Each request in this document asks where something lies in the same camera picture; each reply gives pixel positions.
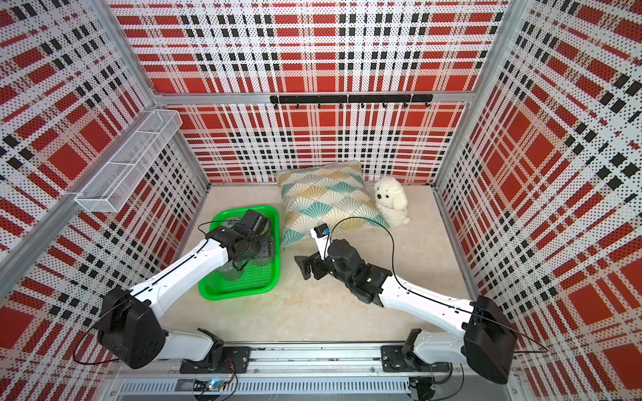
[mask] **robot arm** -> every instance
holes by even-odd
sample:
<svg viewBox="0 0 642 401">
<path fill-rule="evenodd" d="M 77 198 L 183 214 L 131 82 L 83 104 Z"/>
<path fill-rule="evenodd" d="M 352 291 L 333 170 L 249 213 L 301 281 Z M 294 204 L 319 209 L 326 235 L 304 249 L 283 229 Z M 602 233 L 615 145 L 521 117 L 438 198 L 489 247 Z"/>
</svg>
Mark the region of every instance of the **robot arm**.
<svg viewBox="0 0 642 401">
<path fill-rule="evenodd" d="M 467 363 L 482 377 L 506 384 L 517 337 L 510 322 L 489 298 L 457 299 L 416 286 L 390 270 L 366 264 L 344 239 L 328 240 L 327 225 L 313 228 L 319 252 L 296 256 L 303 277 L 330 274 L 365 303 L 411 313 L 452 335 L 447 343 L 431 342 L 430 333 L 412 330 L 402 352 L 414 370 L 435 362 Z"/>
<path fill-rule="evenodd" d="M 204 239 L 187 255 L 129 291 L 159 319 L 188 289 L 228 261 L 228 251 L 218 241 Z"/>
<path fill-rule="evenodd" d="M 235 279 L 247 261 L 273 257 L 270 224 L 266 216 L 248 210 L 232 227 L 211 230 L 187 255 L 155 276 L 129 290 L 109 291 L 103 297 L 98 341 L 133 369 L 154 359 L 189 359 L 205 367 L 219 366 L 221 339 L 202 329 L 201 333 L 168 332 L 158 319 L 210 272 L 224 268 Z"/>
</svg>

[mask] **red plaid pattern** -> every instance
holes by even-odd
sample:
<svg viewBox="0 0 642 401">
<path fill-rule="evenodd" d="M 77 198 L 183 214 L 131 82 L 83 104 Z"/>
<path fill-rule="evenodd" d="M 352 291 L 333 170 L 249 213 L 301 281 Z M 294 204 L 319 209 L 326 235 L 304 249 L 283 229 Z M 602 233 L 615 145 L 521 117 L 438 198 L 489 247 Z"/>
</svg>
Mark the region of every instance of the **red plaid pattern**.
<svg viewBox="0 0 642 401">
<path fill-rule="evenodd" d="M 3 400 L 92 400 L 109 365 L 81 366 L 73 350 L 100 315 L 101 298 L 171 263 L 204 195 L 170 143 L 123 209 L 79 212 L 0 307 Z M 96 332 L 78 345 L 81 361 L 114 356 Z"/>
<path fill-rule="evenodd" d="M 471 90 L 507 3 L 109 0 L 160 93 Z"/>
<path fill-rule="evenodd" d="M 543 400 L 642 397 L 642 8 L 608 3 L 529 2 L 442 189 Z"/>
<path fill-rule="evenodd" d="M 359 160 L 367 180 L 431 183 L 462 103 L 175 105 L 212 182 L 274 181 L 283 169 Z"/>
<path fill-rule="evenodd" d="M 0 47 L 2 259 L 148 102 L 89 3 L 9 2 Z"/>
</svg>

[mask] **metal vent grille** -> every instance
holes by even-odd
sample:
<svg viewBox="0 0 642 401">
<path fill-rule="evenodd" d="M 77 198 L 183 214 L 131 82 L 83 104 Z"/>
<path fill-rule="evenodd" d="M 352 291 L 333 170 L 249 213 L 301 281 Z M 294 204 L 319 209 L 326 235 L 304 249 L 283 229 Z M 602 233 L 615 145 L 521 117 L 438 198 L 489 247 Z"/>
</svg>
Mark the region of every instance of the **metal vent grille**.
<svg viewBox="0 0 642 401">
<path fill-rule="evenodd" d="M 127 379 L 120 395 L 191 393 L 191 380 Z M 236 386 L 234 382 L 223 391 L 205 394 L 230 394 Z M 410 392 L 407 377 L 244 377 L 238 386 L 235 394 L 406 394 Z"/>
</svg>

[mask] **white wire mesh basket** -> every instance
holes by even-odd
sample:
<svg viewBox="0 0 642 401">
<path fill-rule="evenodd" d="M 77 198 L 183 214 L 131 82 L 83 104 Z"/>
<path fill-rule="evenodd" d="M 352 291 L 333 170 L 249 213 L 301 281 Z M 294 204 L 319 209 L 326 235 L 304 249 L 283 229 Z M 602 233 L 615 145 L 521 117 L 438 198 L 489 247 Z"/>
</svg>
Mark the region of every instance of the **white wire mesh basket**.
<svg viewBox="0 0 642 401">
<path fill-rule="evenodd" d="M 76 196 L 89 212 L 119 212 L 181 124 L 176 110 L 153 110 Z"/>
</svg>

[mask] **cushion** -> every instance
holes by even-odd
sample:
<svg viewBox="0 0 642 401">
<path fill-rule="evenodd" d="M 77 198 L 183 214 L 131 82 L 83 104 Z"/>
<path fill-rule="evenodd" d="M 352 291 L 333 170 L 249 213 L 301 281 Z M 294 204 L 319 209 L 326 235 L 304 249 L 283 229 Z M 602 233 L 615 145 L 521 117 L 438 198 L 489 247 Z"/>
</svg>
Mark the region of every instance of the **cushion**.
<svg viewBox="0 0 642 401">
<path fill-rule="evenodd" d="M 359 162 L 285 170 L 278 172 L 276 177 L 285 204 L 282 246 L 310 238 L 310 229 L 322 223 L 332 230 L 339 221 L 353 216 L 373 219 L 388 227 L 365 190 Z M 371 221 L 350 219 L 342 222 L 334 232 L 366 225 L 377 226 Z"/>
</svg>

